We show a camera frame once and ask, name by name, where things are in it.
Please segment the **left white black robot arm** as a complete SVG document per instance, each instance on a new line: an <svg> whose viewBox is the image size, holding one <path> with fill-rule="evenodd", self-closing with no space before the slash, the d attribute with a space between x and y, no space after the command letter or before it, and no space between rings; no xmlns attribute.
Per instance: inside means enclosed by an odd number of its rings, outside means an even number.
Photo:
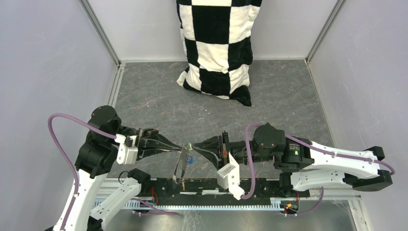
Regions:
<svg viewBox="0 0 408 231"><path fill-rule="evenodd" d="M75 162L68 158L54 133L52 122L56 117L69 119L89 130ZM88 122L55 113L48 119L48 129L74 176L61 216L51 228L53 231L103 231L129 201L137 201L138 195L146 196L153 188L149 174L133 169L112 194L95 206L99 189L113 164L132 165L155 154L182 150L156 129L123 126L110 105L97 107Z"/></svg>

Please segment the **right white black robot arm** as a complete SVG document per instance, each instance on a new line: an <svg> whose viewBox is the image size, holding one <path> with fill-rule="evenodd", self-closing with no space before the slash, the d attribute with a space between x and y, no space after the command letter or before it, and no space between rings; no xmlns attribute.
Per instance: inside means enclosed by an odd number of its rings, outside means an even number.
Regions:
<svg viewBox="0 0 408 231"><path fill-rule="evenodd" d="M218 185L238 200L255 193L257 162L271 161L281 171L278 191L283 196L343 185L360 192L377 192L392 185L395 173L383 161L382 147L337 149L288 135L269 123L248 125L243 141L231 142L224 132L192 148L215 166Z"/></svg>

